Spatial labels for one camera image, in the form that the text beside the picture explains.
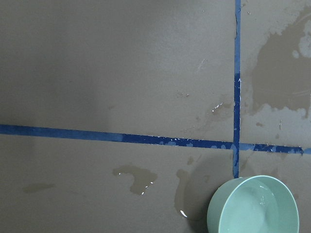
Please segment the light green bowl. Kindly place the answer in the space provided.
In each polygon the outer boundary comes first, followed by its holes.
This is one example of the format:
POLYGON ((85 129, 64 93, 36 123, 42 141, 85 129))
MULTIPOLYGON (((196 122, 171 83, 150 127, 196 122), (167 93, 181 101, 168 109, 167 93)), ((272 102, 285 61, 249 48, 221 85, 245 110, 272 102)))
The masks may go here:
POLYGON ((274 177, 232 179, 212 196, 207 229, 210 233, 297 233, 297 204, 289 188, 274 177))

